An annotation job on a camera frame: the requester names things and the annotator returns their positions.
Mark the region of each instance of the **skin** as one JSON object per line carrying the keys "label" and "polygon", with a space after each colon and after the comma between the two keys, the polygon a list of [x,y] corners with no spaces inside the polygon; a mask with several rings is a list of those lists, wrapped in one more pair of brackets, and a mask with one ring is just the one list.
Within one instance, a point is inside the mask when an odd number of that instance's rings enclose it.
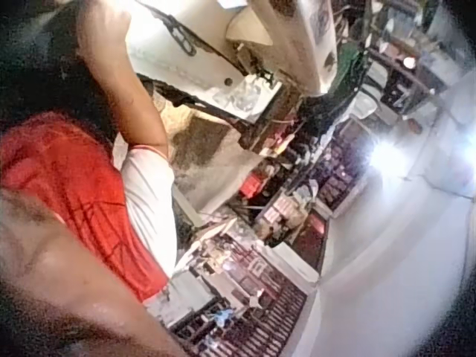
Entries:
{"label": "skin", "polygon": [[[126,53],[130,16],[84,0],[79,53],[130,144],[167,155],[159,113]],[[34,197],[0,191],[3,356],[185,356],[125,285]]]}

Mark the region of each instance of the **person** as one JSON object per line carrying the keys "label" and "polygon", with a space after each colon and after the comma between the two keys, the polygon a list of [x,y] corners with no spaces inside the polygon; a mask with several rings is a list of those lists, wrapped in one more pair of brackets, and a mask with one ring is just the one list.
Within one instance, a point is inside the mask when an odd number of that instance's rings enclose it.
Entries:
{"label": "person", "polygon": [[121,172],[62,112],[34,115],[0,141],[7,356],[183,356],[141,304],[176,262],[173,171],[164,125],[127,55],[130,15],[115,4],[84,0],[77,37],[129,144]]}

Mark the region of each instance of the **red object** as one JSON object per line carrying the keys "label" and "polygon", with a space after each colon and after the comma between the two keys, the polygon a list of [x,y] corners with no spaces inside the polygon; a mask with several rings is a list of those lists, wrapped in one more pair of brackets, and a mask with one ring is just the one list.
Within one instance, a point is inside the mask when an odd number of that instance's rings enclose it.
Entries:
{"label": "red object", "polygon": [[257,174],[250,173],[239,190],[244,197],[250,199],[262,190],[262,183],[263,181]]}
{"label": "red object", "polygon": [[0,169],[2,187],[42,200],[139,300],[166,285],[167,276],[129,222],[110,154],[65,115],[37,115],[7,132]]}

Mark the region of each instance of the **white sleeve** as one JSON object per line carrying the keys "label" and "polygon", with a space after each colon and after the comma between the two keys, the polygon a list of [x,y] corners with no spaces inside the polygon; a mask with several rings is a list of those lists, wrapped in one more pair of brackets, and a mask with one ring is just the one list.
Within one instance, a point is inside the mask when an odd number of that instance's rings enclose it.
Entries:
{"label": "white sleeve", "polygon": [[121,175],[132,227],[164,273],[171,277],[177,258],[173,171],[160,152],[138,146],[127,153]]}

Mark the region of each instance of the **red shirt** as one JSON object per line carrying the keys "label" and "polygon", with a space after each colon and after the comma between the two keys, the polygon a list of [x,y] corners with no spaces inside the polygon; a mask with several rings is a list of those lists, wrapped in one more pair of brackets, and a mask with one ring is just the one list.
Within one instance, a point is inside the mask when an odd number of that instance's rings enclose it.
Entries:
{"label": "red shirt", "polygon": [[0,141],[0,169],[2,187],[43,201],[139,300],[167,284],[130,224],[110,154],[65,115],[43,113],[9,130]]}

